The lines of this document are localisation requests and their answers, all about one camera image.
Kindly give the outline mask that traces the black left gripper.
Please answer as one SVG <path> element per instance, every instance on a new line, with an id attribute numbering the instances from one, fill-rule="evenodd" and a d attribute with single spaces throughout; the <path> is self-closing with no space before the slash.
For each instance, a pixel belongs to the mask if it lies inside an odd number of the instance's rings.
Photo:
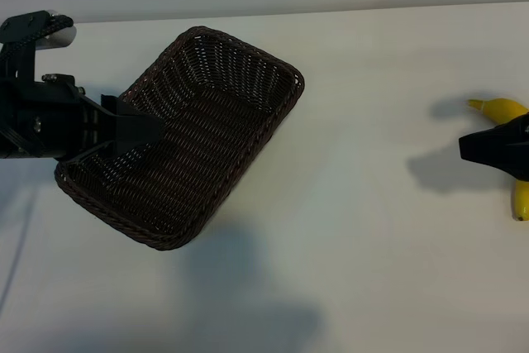
<path id="1" fill-rule="evenodd" d="M 114 142 L 114 154 L 159 141 L 164 123 L 112 95 L 101 105 L 85 96 L 71 75 L 41 82 L 1 79 L 1 157 L 75 162 Z"/>

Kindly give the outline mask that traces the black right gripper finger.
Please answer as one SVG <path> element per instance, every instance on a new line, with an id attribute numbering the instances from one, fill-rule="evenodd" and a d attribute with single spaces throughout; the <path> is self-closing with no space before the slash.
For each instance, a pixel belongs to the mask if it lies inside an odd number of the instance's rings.
<path id="1" fill-rule="evenodd" d="M 461 149 L 478 149 L 521 145 L 528 142 L 528 114 L 488 130 L 468 134 L 459 139 Z"/>
<path id="2" fill-rule="evenodd" d="M 528 148 L 506 147 L 500 149 L 461 146 L 463 160 L 502 170 L 515 179 L 528 181 Z"/>

